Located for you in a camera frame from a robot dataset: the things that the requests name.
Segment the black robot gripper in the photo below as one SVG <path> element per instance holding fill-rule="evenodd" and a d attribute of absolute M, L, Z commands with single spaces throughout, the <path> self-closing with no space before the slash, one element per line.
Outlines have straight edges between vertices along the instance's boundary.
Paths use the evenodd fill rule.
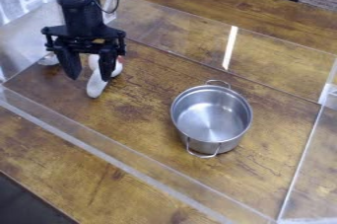
<path fill-rule="evenodd" d="M 118 54 L 126 54 L 127 33 L 104 24 L 99 0 L 56 2 L 62 7 L 64 24 L 42 29 L 47 37 L 47 51 L 55 52 L 66 75 L 76 80 L 82 71 L 79 52 L 98 53 L 106 45 L 112 45 L 116 50 L 102 49 L 99 53 L 102 80 L 108 81 L 116 69 Z M 63 42 L 63 46 L 58 46 L 55 38 Z"/>

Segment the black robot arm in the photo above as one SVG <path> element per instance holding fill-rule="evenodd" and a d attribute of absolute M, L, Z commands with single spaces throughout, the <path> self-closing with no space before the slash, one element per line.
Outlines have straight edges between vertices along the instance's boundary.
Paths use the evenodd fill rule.
<path fill-rule="evenodd" d="M 127 33 L 104 24 L 100 0 L 56 1 L 64 25 L 42 29 L 47 51 L 55 53 L 71 79 L 76 79 L 82 71 L 80 53 L 98 54 L 102 80 L 108 81 L 116 69 L 118 56 L 126 55 Z"/>

